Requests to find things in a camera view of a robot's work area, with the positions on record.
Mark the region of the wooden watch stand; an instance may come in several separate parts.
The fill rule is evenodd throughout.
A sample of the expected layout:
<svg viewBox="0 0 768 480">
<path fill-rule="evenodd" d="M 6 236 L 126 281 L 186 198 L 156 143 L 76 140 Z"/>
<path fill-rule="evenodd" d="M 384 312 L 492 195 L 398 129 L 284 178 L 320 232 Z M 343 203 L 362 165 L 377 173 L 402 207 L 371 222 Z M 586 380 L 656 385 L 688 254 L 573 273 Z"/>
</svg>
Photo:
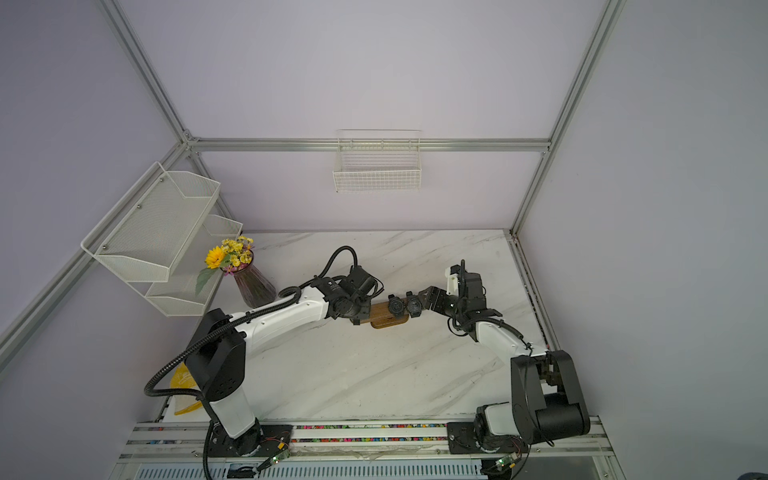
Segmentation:
<svg viewBox="0 0 768 480">
<path fill-rule="evenodd" d="M 410 315 L 401 309 L 398 314 L 393 314 L 388 302 L 374 303 L 368 309 L 367 315 L 357 322 L 357 325 L 369 325 L 380 330 L 403 325 L 410 320 Z"/>
</svg>

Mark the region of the chunky black digital watch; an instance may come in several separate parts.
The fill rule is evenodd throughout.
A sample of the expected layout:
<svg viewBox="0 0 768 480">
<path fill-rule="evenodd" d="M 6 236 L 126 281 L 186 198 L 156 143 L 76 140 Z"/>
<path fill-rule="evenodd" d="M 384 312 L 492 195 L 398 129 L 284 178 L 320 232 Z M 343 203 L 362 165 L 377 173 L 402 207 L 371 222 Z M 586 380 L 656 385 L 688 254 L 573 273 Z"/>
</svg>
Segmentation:
<svg viewBox="0 0 768 480">
<path fill-rule="evenodd" d="M 388 296 L 387 309 L 390 315 L 395 319 L 403 318 L 407 313 L 403 299 L 394 294 Z"/>
</svg>

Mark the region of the black rugged strap watch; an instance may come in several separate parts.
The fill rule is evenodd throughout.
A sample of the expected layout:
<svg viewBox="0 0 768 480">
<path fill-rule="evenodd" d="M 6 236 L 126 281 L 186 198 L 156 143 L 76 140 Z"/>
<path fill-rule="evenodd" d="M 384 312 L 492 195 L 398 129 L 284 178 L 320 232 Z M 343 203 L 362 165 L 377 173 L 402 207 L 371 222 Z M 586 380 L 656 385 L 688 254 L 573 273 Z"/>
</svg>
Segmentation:
<svg viewBox="0 0 768 480">
<path fill-rule="evenodd" d="M 412 291 L 406 293 L 405 307 L 408 315 L 411 318 L 417 318 L 423 311 L 423 304 L 420 297 L 414 294 Z"/>
</svg>

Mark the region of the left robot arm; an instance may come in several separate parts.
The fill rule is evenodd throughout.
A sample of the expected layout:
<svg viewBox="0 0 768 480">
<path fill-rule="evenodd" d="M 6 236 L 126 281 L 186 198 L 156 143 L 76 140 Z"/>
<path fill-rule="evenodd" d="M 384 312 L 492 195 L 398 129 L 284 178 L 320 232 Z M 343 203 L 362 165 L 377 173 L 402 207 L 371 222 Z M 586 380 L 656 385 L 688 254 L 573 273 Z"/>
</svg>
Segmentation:
<svg viewBox="0 0 768 480">
<path fill-rule="evenodd" d="M 206 313 L 188 346 L 147 382 L 148 397 L 191 396 L 209 416 L 202 451 L 202 471 L 212 477 L 209 453 L 221 428 L 238 455 L 250 455 L 262 442 L 262 429 L 244 391 L 246 360 L 270 341 L 305 325 L 346 318 L 355 325 L 370 318 L 372 299 L 384 284 L 368 273 L 353 247 L 343 245 L 323 270 L 298 286 L 289 286 L 267 305 L 230 315 L 217 308 Z"/>
</svg>

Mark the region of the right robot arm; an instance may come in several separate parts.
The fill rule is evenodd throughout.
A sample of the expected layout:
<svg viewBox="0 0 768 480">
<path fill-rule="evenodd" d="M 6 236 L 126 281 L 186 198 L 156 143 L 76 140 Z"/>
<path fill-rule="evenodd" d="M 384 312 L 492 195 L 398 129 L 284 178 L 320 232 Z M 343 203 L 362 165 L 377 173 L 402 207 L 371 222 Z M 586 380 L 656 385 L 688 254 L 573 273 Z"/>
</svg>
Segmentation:
<svg viewBox="0 0 768 480">
<path fill-rule="evenodd" d="M 447 319 L 449 330 L 492 351 L 509 375 L 508 400 L 482 405 L 472 422 L 448 425 L 453 453 L 525 452 L 532 445 L 586 435 L 590 414 L 573 358 L 527 340 L 487 304 L 481 275 L 464 263 L 446 271 L 445 289 L 417 294 L 423 310 Z"/>
</svg>

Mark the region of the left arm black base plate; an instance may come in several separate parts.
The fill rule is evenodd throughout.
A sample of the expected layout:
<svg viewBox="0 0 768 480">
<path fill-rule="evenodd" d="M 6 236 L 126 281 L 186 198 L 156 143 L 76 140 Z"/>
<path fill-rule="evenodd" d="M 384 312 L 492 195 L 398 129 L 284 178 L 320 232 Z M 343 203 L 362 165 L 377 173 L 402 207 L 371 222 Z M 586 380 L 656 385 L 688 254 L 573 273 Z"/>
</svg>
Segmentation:
<svg viewBox="0 0 768 480">
<path fill-rule="evenodd" d="M 237 439 L 216 424 L 208 442 L 208 455 L 214 458 L 258 457 L 275 455 L 281 443 L 288 444 L 293 433 L 289 424 L 255 425 Z"/>
</svg>

